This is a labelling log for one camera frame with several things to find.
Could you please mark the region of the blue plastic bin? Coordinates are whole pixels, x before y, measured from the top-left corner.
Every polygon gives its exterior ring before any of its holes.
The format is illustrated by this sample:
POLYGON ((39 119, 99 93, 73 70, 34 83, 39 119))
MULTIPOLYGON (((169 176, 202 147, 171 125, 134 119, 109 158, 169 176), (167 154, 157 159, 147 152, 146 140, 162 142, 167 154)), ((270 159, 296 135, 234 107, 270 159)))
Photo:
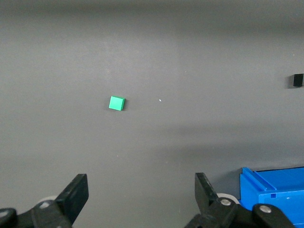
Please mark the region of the blue plastic bin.
POLYGON ((297 228, 304 228, 304 167, 240 174, 240 204, 252 210, 256 204, 278 207, 297 228))

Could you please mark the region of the green cube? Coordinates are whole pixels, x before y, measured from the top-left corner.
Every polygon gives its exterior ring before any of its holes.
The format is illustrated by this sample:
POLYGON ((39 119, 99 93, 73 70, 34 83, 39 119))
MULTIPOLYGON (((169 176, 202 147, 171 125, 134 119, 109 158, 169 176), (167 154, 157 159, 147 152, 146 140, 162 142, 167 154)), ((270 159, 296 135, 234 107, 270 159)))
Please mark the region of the green cube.
POLYGON ((125 98, 123 97, 111 96, 109 102, 109 108, 116 111, 122 111, 124 108, 124 102, 125 102, 125 98))

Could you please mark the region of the black cube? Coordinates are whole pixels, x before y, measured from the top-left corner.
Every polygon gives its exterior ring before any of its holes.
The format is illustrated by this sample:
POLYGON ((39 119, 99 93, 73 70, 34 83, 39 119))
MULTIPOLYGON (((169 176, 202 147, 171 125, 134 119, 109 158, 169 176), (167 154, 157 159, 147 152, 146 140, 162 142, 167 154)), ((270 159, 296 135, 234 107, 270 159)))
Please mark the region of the black cube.
POLYGON ((294 87, 302 87, 304 85, 304 74, 294 74, 293 86, 294 87))

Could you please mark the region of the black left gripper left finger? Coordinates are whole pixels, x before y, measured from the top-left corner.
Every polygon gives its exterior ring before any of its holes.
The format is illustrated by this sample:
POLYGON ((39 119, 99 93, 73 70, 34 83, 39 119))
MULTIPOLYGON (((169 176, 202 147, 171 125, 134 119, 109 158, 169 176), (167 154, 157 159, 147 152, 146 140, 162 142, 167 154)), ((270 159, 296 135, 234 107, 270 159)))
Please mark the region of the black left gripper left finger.
POLYGON ((14 208, 0 209, 0 228, 73 228, 89 198, 86 174, 78 174, 55 199, 47 199, 18 214, 14 208))

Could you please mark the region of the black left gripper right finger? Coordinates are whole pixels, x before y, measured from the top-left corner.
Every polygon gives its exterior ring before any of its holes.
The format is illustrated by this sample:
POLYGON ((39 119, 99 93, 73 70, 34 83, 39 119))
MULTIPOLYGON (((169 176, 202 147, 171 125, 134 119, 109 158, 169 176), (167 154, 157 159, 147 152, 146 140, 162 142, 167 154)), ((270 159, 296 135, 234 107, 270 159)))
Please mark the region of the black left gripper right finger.
POLYGON ((248 210, 219 197, 202 172, 195 174, 195 199, 200 213, 184 228, 296 228, 276 206, 256 204, 248 210))

